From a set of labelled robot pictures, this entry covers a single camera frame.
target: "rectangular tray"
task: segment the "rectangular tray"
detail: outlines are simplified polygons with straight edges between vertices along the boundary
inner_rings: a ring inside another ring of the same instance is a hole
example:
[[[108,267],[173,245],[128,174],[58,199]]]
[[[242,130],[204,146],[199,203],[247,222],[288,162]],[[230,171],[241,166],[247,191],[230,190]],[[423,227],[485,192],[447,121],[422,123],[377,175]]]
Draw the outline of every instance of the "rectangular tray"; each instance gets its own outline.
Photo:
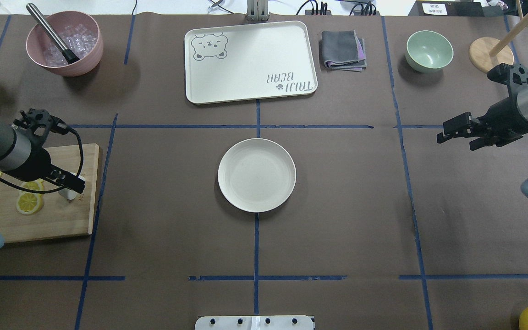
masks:
[[[311,94],[317,75],[307,27],[288,21],[191,30],[185,81],[195,104]]]

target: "tabletop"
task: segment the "tabletop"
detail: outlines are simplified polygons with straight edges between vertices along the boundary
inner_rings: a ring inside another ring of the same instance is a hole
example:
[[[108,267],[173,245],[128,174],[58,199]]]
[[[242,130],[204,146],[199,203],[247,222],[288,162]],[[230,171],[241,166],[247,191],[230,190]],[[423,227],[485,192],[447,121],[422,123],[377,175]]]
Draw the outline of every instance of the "tabletop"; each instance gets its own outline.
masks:
[[[0,250],[0,329],[192,329],[201,316],[297,314],[318,329],[516,329],[528,306],[528,134],[476,152],[435,138],[443,121],[507,96],[468,46],[515,21],[272,15],[307,26],[316,92],[197,106],[185,98],[185,33],[245,15],[94,18],[103,59],[67,78],[27,57],[31,17],[0,15],[0,119],[46,109],[104,157],[91,236]],[[404,61],[421,29],[454,47],[438,73]],[[321,63],[321,32],[345,30],[365,39],[363,72]],[[513,48],[528,67],[528,31]],[[272,211],[240,211],[220,192],[219,161],[247,138],[295,161],[295,190]]]

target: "folded cloth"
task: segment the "folded cloth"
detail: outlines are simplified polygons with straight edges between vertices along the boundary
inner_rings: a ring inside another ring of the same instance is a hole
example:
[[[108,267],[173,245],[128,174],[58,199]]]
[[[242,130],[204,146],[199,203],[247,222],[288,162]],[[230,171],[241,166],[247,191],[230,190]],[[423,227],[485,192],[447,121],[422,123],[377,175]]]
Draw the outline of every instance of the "folded cloth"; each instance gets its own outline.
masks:
[[[364,39],[356,31],[323,31],[321,58],[329,69],[362,71],[367,66]]]

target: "white label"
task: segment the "white label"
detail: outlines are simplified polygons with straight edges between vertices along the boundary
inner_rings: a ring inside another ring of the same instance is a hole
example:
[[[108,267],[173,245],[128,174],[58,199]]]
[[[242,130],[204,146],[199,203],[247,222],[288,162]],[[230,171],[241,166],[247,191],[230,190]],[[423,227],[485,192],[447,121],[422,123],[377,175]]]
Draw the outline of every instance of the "white label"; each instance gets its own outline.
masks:
[[[428,15],[445,15],[447,16],[447,9],[445,4],[423,4],[423,12]]]

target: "round plate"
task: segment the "round plate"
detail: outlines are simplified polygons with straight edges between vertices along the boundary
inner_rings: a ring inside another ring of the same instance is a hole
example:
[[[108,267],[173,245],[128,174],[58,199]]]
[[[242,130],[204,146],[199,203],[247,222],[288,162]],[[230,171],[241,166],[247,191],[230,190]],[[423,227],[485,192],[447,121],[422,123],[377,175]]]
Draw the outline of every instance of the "round plate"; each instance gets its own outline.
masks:
[[[248,212],[265,212],[289,198],[295,188],[296,168],[280,144],[250,138],[225,153],[217,178],[232,205]]]

